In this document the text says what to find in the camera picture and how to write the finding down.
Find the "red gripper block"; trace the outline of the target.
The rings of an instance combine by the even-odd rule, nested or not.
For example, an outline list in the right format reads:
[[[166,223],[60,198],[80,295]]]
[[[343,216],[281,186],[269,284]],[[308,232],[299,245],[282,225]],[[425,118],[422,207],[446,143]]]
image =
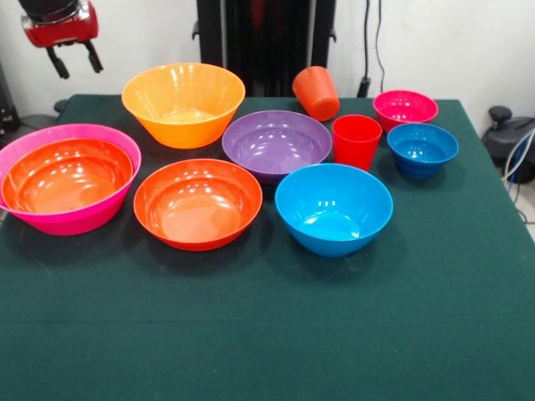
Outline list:
[[[53,46],[69,43],[83,43],[88,50],[89,62],[99,74],[102,63],[90,41],[99,33],[99,23],[91,1],[68,1],[58,11],[43,16],[24,13],[21,17],[23,31],[37,48],[46,48],[47,55],[61,79],[69,78],[64,62],[56,55]]]

